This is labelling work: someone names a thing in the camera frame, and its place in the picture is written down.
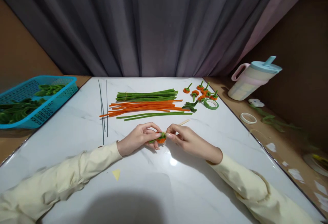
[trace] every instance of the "yellow paper scrap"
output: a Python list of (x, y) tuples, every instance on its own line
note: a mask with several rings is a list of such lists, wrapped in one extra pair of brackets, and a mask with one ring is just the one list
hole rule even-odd
[(121, 171), (119, 169), (112, 171), (115, 179), (119, 181)]

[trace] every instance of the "cream sleeve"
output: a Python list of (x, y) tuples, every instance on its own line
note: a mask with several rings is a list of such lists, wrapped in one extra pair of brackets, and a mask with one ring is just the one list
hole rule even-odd
[(241, 166), (226, 154), (220, 164), (210, 166), (234, 190), (253, 216), (262, 224), (319, 224), (303, 209), (273, 188), (263, 176)]
[(35, 223), (56, 202), (81, 190), (91, 177), (120, 158), (113, 143), (34, 174), (0, 195), (0, 223)]

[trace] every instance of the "white tape roll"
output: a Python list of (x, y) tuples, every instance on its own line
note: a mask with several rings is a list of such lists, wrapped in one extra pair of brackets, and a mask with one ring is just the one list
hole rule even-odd
[(251, 114), (245, 113), (245, 112), (242, 113), (239, 117), (243, 122), (245, 122), (247, 124), (254, 124), (257, 122), (257, 120), (254, 116), (252, 116)]

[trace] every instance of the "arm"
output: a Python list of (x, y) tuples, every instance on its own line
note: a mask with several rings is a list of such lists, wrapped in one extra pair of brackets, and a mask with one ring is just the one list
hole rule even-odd
[(172, 124), (166, 136), (186, 152), (205, 159), (262, 224), (320, 223), (273, 188), (263, 176), (238, 164), (188, 127)]
[[(7, 190), (0, 195), (0, 223), (35, 223), (56, 202), (66, 200), (73, 192), (81, 190), (91, 177), (145, 142), (160, 136), (149, 127), (160, 131), (153, 123), (138, 125), (120, 142), (82, 152)], [(158, 144), (150, 147), (158, 149)]]

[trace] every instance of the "hand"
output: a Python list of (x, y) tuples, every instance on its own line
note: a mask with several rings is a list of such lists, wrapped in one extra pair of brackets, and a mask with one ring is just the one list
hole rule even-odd
[(213, 164), (219, 164), (222, 161), (222, 151), (201, 138), (189, 127), (172, 124), (166, 130), (166, 137), (193, 156), (203, 158)]
[[(155, 128), (160, 133), (156, 133), (154, 130), (148, 129), (150, 127)], [(133, 129), (128, 136), (117, 142), (119, 154), (121, 156), (129, 155), (143, 144), (155, 150), (159, 150), (157, 141), (151, 144), (149, 144), (148, 141), (159, 138), (162, 135), (161, 132), (162, 130), (152, 122), (136, 126), (136, 128)]]

